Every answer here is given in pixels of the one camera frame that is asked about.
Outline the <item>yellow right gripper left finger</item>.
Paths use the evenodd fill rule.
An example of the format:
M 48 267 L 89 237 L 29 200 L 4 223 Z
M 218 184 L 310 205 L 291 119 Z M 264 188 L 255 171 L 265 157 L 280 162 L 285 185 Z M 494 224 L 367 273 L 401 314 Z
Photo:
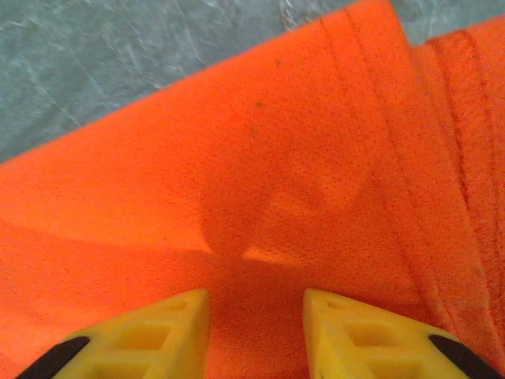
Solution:
M 55 344 L 21 378 L 202 378 L 210 295 L 195 289 L 82 328 Z

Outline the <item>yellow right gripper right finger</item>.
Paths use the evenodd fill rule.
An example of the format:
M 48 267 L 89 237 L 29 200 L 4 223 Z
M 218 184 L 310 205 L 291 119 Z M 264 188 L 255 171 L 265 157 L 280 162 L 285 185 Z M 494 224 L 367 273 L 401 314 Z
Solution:
M 312 378 L 500 378 L 440 328 L 318 289 L 303 299 Z

